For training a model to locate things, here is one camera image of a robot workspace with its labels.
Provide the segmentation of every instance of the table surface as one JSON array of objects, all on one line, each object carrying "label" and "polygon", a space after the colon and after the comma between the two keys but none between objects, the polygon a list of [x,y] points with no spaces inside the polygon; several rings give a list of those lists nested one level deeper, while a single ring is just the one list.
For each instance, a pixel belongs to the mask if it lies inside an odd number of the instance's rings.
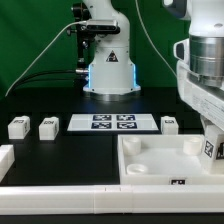
[{"label": "table surface", "polygon": [[[79,88],[25,88],[0,101],[0,144],[13,144],[16,162],[2,186],[119,184],[116,132],[67,132],[72,114],[151,113],[158,125],[174,116],[180,134],[202,134],[200,115],[183,103],[176,88],[146,88],[122,102],[84,98]],[[16,116],[31,118],[25,140],[8,139],[7,125]],[[40,142],[38,127],[45,117],[60,119],[53,142]],[[224,214],[113,214],[58,216],[0,216],[1,223],[223,223]]]}]

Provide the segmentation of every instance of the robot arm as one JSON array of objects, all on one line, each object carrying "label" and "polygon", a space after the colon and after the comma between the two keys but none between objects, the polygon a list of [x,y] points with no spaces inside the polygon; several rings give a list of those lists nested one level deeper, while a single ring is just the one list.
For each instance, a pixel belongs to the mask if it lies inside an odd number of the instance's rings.
[{"label": "robot arm", "polygon": [[163,0],[163,4],[172,14],[178,12],[178,18],[190,16],[189,39],[174,45],[179,59],[178,90],[182,100],[204,117],[202,120],[211,121],[205,125],[202,166],[210,173],[223,174],[224,1]]},{"label": "robot arm", "polygon": [[96,34],[95,56],[89,65],[88,84],[83,89],[85,95],[99,100],[118,101],[139,94],[136,69],[129,54],[128,19],[113,8],[111,0],[83,2],[91,20],[81,28],[84,32]]},{"label": "robot arm", "polygon": [[192,0],[163,0],[163,6],[176,18],[190,20]]}]

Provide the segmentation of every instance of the white block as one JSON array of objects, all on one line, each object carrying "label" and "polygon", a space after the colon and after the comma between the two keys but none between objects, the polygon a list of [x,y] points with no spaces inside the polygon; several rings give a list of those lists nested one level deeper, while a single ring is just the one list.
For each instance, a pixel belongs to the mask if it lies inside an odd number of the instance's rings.
[{"label": "white block", "polygon": [[27,116],[16,117],[8,125],[9,139],[24,139],[30,131],[30,118]]},{"label": "white block", "polygon": [[57,117],[45,118],[39,126],[40,140],[54,140],[59,132]]},{"label": "white block", "polygon": [[0,147],[0,182],[9,171],[14,161],[13,145],[2,145]]},{"label": "white block", "polygon": [[179,126],[175,117],[161,118],[161,132],[163,135],[178,135]]}]

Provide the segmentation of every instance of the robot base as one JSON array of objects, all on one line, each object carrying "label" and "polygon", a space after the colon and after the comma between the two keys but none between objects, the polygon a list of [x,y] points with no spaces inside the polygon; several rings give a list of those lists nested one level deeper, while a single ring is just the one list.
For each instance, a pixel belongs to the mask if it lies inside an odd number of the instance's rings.
[{"label": "robot base", "polygon": [[107,101],[107,102],[116,102],[116,101],[124,101],[131,98],[139,97],[141,95],[141,88],[136,87],[131,92],[127,93],[114,93],[114,94],[104,94],[104,93],[96,93],[93,91],[86,91],[84,88],[84,96],[100,101]]}]

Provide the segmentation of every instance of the green backdrop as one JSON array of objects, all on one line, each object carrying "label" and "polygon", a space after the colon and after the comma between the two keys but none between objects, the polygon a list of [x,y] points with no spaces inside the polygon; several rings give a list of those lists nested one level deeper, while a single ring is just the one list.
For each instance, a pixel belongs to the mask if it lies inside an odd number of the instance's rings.
[{"label": "green backdrop", "polygon": [[[0,97],[56,34],[74,21],[71,6],[77,0],[1,0],[0,1]],[[131,59],[137,65],[139,82],[146,87],[176,86],[176,80],[150,46],[140,26],[134,0],[112,0],[131,23]],[[173,18],[161,0],[139,0],[148,33],[175,69],[172,47],[188,36],[189,24]],[[52,69],[74,69],[75,36],[63,34],[29,73]],[[68,86],[71,82],[54,83]]]}]

